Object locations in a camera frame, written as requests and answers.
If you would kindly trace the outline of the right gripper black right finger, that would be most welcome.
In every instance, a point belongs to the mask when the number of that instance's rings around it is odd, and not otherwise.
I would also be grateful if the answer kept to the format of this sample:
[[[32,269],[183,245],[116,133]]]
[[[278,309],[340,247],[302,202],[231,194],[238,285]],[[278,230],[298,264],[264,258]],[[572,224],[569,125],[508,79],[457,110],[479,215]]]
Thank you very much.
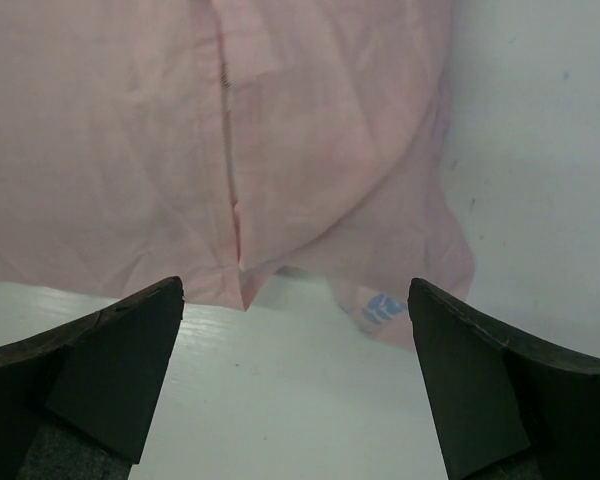
[[[600,358],[423,279],[408,310],[448,478],[600,480]]]

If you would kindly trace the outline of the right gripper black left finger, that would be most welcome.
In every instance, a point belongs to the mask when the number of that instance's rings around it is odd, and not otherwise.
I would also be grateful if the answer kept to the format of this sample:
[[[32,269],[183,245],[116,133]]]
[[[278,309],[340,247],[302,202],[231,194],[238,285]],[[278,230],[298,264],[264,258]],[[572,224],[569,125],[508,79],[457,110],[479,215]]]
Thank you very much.
[[[168,277],[0,347],[0,479],[126,479],[140,462],[184,310]]]

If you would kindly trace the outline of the blue and pink printed pillowcase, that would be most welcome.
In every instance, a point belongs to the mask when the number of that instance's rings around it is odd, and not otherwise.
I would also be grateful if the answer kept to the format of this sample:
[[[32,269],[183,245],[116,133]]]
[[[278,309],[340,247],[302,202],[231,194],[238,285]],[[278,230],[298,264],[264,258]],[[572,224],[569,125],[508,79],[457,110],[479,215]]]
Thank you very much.
[[[0,281],[244,310],[324,276],[408,347],[475,272],[440,182],[448,1],[0,1]]]

